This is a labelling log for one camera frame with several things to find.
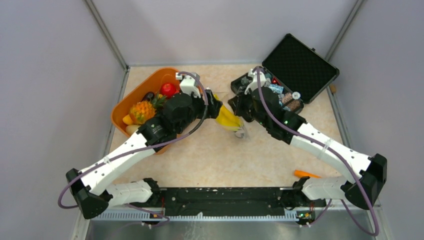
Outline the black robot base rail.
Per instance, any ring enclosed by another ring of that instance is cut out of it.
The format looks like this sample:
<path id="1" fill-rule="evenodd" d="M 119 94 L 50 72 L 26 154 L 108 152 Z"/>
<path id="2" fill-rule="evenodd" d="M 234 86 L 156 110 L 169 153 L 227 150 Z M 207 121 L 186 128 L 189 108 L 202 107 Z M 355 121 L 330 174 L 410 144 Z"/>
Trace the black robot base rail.
<path id="1" fill-rule="evenodd" d="M 168 217 L 283 216 L 300 207 L 325 207 L 326 200 L 309 200 L 300 190 L 287 187 L 168 187 L 155 190 L 140 208 L 158 208 Z"/>

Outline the clear zip top bag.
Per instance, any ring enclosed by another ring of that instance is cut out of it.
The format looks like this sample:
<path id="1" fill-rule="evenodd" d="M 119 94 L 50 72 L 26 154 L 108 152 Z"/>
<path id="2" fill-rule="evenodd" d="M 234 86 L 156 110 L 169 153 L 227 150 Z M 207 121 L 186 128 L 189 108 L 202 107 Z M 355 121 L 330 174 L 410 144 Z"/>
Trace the clear zip top bag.
<path id="1" fill-rule="evenodd" d="M 236 116 L 228 103 L 230 94 L 215 94 L 214 95 L 219 101 L 222 102 L 222 106 L 219 110 L 218 116 L 215 122 L 227 131 L 233 132 L 234 135 L 239 139 L 248 139 L 248 130 L 244 124 L 244 120 L 240 116 Z"/>

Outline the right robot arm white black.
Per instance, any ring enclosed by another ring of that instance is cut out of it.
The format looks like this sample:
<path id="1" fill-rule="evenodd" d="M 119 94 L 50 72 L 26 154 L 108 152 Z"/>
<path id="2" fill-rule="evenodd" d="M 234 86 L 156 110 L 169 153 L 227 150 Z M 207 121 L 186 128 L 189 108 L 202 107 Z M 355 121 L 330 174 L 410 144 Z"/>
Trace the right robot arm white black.
<path id="1" fill-rule="evenodd" d="M 245 93 L 246 88 L 233 88 L 235 97 L 228 103 L 237 116 L 247 122 L 257 121 L 274 139 L 305 150 L 341 174 L 296 182 L 293 200 L 307 206 L 312 200 L 338 199 L 363 210 L 374 206 L 387 181 L 387 158 L 376 153 L 357 152 L 313 127 L 293 111 L 283 109 L 278 95 L 267 87 Z"/>

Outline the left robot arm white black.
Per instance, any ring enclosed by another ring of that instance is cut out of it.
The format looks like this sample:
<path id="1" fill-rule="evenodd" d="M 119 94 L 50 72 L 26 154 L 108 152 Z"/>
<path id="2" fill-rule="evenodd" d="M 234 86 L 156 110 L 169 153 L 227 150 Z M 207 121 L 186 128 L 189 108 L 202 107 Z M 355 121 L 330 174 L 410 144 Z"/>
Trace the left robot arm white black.
<path id="1" fill-rule="evenodd" d="M 182 132 L 196 119 L 199 128 L 205 119 L 216 119 L 223 103 L 210 89 L 205 99 L 193 93 L 177 93 L 168 99 L 154 117 L 142 124 L 121 146 L 93 165 L 66 174 L 67 189 L 86 220 L 93 219 L 110 207 L 145 203 L 154 207 L 160 193 L 154 182 L 113 184 L 113 181 L 141 160 L 185 138 Z"/>

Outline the yellow toy banana bunch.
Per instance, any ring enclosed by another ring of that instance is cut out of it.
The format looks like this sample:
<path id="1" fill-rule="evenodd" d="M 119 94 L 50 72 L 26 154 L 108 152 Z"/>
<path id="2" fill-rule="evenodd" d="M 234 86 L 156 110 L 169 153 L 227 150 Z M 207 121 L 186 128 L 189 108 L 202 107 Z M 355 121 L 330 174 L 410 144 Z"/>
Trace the yellow toy banana bunch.
<path id="1" fill-rule="evenodd" d="M 230 111 L 225 105 L 224 101 L 219 98 L 217 94 L 213 94 L 216 100 L 222 102 L 222 106 L 219 110 L 219 114 L 216 117 L 215 121 L 217 124 L 221 125 L 224 129 L 234 132 L 236 135 L 241 135 L 245 133 L 244 124 L 239 116 L 236 116 L 232 111 Z"/>

